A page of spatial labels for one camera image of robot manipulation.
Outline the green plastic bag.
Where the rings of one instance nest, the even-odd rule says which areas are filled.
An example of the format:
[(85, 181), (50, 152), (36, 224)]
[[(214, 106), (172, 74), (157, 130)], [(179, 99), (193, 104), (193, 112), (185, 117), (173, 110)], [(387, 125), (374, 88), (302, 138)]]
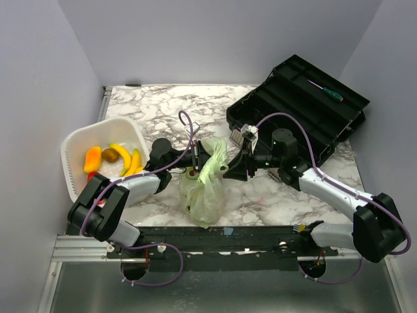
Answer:
[(208, 228), (223, 215), (226, 197), (222, 179), (229, 167), (225, 140), (204, 138), (202, 144), (209, 159), (199, 173), (192, 175), (192, 168), (187, 168), (180, 175), (179, 190), (184, 211), (192, 222)]

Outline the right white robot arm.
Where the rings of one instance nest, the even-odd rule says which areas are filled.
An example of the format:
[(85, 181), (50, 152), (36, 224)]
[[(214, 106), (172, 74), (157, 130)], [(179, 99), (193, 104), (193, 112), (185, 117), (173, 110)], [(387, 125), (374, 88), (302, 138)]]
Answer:
[(350, 224), (318, 221), (295, 227), (302, 236), (303, 253), (312, 256), (323, 247), (346, 248), (378, 263), (405, 241), (395, 203), (387, 194), (373, 196), (314, 168), (299, 156), (298, 141), (288, 129), (273, 131), (268, 151), (257, 150), (257, 135), (258, 129), (250, 125), (232, 131), (230, 140), (240, 151), (230, 161), (224, 178), (247, 181), (258, 169), (276, 168), (283, 183), (319, 198), (350, 220)]

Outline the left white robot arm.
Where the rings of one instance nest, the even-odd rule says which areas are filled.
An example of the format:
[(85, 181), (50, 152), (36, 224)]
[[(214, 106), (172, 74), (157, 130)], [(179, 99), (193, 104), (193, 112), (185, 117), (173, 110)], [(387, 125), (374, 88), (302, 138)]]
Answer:
[(131, 258), (140, 256), (145, 243), (135, 226), (121, 219), (126, 206), (163, 191), (171, 180), (171, 168), (202, 170), (213, 153), (200, 140), (183, 151), (172, 148), (166, 138), (152, 143), (149, 161), (139, 174), (111, 180), (96, 174), (87, 183), (68, 213), (68, 221), (82, 234), (97, 241), (117, 242)]

